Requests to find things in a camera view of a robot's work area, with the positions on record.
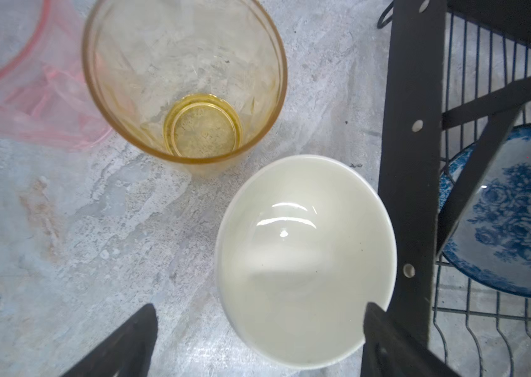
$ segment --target ceramic bowl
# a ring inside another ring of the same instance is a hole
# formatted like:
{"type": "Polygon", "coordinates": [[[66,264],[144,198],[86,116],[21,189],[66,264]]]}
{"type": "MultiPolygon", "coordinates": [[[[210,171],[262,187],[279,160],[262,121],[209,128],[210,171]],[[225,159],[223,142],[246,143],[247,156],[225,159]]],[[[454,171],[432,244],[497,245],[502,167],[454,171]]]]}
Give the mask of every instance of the ceramic bowl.
{"type": "MultiPolygon", "coordinates": [[[[448,174],[455,182],[473,150],[443,173],[440,205],[453,186],[448,174]]],[[[531,124],[510,133],[443,253],[473,280],[531,298],[531,124]]]]}
{"type": "Polygon", "coordinates": [[[300,155],[251,177],[227,208],[216,279],[238,336],[298,369],[364,343],[368,302],[386,309],[397,270],[393,228],[375,190],[341,162],[300,155]]]}

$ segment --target blue and white plate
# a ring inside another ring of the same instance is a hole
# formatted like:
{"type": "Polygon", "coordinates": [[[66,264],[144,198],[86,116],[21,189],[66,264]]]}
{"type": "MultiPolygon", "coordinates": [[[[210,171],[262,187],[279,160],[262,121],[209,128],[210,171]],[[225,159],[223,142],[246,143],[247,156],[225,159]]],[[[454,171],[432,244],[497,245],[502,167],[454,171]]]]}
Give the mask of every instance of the blue and white plate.
{"type": "MultiPolygon", "coordinates": [[[[454,180],[473,150],[450,163],[454,180]]],[[[452,183],[440,183],[442,206],[452,183]]],[[[443,253],[473,280],[531,298],[531,125],[511,132],[443,253]]]]}

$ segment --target glass cup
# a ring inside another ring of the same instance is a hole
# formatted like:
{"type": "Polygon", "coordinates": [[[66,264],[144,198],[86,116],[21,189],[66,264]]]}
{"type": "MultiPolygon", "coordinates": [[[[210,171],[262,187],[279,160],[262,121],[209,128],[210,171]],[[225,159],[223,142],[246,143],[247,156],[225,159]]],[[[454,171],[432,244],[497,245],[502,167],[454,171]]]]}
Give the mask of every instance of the glass cup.
{"type": "Polygon", "coordinates": [[[83,77],[82,33],[68,0],[0,0],[0,136],[78,150],[111,132],[83,77]]]}
{"type": "Polygon", "coordinates": [[[236,160],[286,94],[282,41],[255,0],[98,0],[82,55],[108,123],[171,162],[236,160]]]}

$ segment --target hole in metal bar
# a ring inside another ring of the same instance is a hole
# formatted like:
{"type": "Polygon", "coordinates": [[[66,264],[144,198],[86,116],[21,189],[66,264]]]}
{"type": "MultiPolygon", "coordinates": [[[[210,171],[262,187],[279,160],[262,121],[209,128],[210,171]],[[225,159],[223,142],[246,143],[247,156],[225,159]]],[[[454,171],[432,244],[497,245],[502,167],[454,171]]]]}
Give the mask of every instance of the hole in metal bar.
{"type": "Polygon", "coordinates": [[[412,266],[410,263],[406,263],[404,265],[404,275],[408,279],[411,279],[412,277],[414,277],[414,275],[416,275],[416,269],[414,268],[414,266],[412,266]]]}
{"type": "Polygon", "coordinates": [[[420,130],[422,130],[422,126],[424,125],[424,122],[422,120],[417,120],[416,122],[414,122],[414,124],[412,125],[412,132],[418,132],[420,130]]]}
{"type": "Polygon", "coordinates": [[[429,6],[429,0],[424,0],[422,4],[420,4],[420,8],[418,9],[419,13],[422,13],[426,10],[426,8],[429,6]]]}

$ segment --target countertop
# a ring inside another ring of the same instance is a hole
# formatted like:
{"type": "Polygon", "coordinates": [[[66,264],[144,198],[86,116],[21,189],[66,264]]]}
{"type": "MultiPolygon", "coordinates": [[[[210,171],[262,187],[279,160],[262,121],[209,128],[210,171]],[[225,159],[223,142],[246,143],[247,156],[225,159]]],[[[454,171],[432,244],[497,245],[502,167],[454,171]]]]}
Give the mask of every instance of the countertop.
{"type": "MultiPolygon", "coordinates": [[[[92,0],[77,0],[86,15],[92,0]]],[[[79,153],[0,139],[0,376],[58,376],[143,304],[150,376],[357,376],[361,349],[308,372],[249,350],[219,304],[214,246],[232,196],[281,157],[344,162],[377,186],[387,0],[263,0],[288,57],[276,125],[239,165],[193,177],[113,133],[79,153]]]]}

